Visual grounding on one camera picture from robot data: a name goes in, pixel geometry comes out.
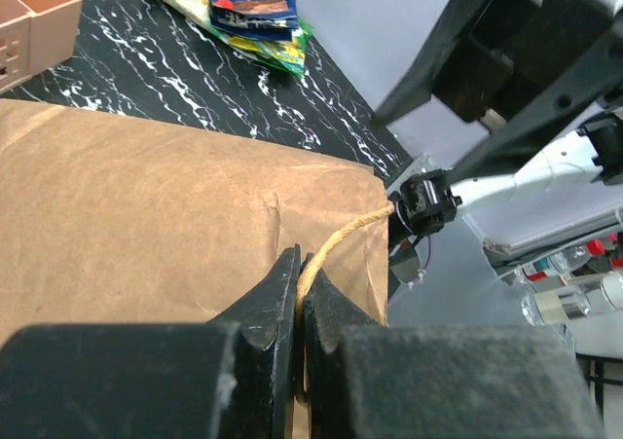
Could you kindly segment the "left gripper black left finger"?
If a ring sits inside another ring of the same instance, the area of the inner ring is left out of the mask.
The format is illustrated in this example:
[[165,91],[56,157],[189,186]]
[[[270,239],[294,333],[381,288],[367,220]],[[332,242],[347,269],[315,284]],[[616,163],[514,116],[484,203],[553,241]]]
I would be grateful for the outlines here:
[[298,246],[202,323],[38,324],[1,349],[5,438],[288,438]]

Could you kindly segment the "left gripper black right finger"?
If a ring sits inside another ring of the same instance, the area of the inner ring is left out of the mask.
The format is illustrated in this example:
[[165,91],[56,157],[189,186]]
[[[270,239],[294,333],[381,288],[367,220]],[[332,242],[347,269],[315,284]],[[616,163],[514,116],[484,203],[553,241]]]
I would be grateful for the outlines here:
[[545,328],[385,327],[319,274],[304,300],[314,438],[600,438],[570,351]]

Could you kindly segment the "brown paper bag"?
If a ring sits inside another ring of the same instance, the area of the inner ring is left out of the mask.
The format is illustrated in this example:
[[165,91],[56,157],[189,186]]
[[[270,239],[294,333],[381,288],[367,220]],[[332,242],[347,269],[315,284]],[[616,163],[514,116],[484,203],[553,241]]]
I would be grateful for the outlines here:
[[385,321],[387,210],[365,165],[61,105],[1,103],[1,349],[38,324],[202,323],[287,248]]

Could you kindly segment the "yellow green fruit snack bag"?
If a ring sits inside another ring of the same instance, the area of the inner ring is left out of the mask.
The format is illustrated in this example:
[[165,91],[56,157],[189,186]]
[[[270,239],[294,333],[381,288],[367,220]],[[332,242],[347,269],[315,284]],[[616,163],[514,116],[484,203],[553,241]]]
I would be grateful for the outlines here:
[[313,27],[299,19],[299,27],[291,41],[252,40],[229,36],[227,44],[251,59],[302,78],[306,73],[307,43],[313,35]]

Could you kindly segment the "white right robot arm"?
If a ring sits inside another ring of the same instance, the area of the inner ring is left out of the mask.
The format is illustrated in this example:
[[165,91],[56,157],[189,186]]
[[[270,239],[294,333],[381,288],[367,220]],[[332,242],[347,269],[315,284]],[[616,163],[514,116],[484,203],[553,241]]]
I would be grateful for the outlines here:
[[376,109],[386,128],[432,99],[487,137],[390,197],[389,240],[554,184],[622,180],[622,0],[449,0]]

